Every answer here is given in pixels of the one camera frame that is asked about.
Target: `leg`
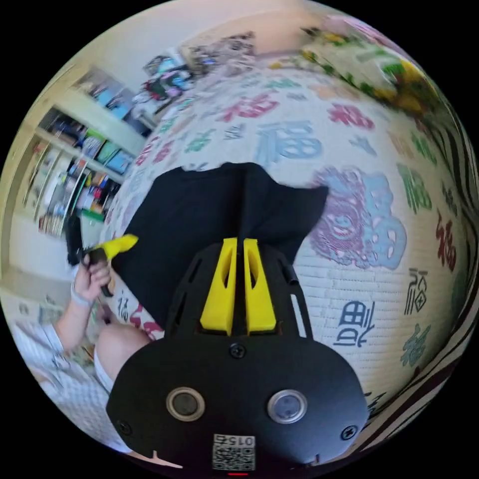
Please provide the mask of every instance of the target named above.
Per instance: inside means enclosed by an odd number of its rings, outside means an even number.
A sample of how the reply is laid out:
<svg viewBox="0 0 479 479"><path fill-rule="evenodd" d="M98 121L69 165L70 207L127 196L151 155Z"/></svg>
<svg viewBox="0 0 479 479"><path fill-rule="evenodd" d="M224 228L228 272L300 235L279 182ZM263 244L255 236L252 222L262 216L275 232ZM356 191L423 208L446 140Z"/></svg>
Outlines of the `leg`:
<svg viewBox="0 0 479 479"><path fill-rule="evenodd" d="M132 326L109 324L103 328L95 346L95 368L108 390L126 361L150 342L144 331Z"/></svg>

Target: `yellow plastic part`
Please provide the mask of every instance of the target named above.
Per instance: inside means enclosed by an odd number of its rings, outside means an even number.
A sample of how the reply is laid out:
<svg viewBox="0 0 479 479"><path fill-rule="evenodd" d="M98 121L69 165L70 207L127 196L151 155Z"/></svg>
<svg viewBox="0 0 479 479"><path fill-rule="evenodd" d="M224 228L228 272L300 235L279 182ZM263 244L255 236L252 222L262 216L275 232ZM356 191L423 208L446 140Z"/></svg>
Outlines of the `yellow plastic part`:
<svg viewBox="0 0 479 479"><path fill-rule="evenodd" d="M258 241L256 239L246 239L243 246L244 293L248 334L273 331L276 327L276 316L274 315L266 275L259 255ZM251 276L254 278L254 286L251 283Z"/></svg>
<svg viewBox="0 0 479 479"><path fill-rule="evenodd" d="M237 251L237 238L223 240L218 265L200 318L204 329L224 331L228 336L231 336L235 310Z"/></svg>
<svg viewBox="0 0 479 479"><path fill-rule="evenodd" d="M108 261L111 261L118 253L124 253L131 249L137 241L138 237L135 235L124 235L120 238L115 238L111 241L99 244L97 248L103 248Z"/></svg>

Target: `knee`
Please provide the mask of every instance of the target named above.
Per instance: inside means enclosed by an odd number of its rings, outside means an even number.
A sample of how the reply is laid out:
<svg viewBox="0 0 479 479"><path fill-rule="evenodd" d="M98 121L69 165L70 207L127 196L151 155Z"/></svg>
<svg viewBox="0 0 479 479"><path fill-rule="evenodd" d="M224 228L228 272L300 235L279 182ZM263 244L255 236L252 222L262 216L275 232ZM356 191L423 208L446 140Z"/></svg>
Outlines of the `knee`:
<svg viewBox="0 0 479 479"><path fill-rule="evenodd" d="M143 331L132 326L109 324L100 333L95 349L106 374L115 380L126 361L149 342Z"/></svg>

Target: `striped fabric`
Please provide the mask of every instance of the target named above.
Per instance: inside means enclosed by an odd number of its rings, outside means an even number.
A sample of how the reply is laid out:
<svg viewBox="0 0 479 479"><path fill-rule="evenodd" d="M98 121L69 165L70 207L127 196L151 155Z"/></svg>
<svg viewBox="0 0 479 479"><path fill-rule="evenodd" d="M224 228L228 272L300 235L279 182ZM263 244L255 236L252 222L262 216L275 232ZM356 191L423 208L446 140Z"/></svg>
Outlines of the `striped fabric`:
<svg viewBox="0 0 479 479"><path fill-rule="evenodd" d="M457 185L465 218L468 250L468 293L454 329L445 346L420 374L388 401L368 422L353 446L331 462L354 460L407 426L440 391L453 373L476 326L479 310L479 173L472 144L466 131L447 104L445 119L430 121L435 143Z"/></svg>

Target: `bedsheet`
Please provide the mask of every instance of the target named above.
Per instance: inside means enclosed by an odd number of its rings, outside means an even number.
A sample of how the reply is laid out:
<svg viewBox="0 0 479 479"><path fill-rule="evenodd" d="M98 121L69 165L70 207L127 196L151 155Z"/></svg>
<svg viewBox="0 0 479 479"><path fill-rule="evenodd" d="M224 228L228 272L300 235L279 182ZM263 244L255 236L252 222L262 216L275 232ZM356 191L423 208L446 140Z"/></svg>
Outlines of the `bedsheet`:
<svg viewBox="0 0 479 479"><path fill-rule="evenodd" d="M294 267L315 340L349 361L378 413L442 347L465 289L458 196L424 124L340 79L293 68L212 75L183 108L136 159L102 240L122 235L153 180L178 166L253 161L279 183L328 184ZM111 309L161 338L115 279Z"/></svg>

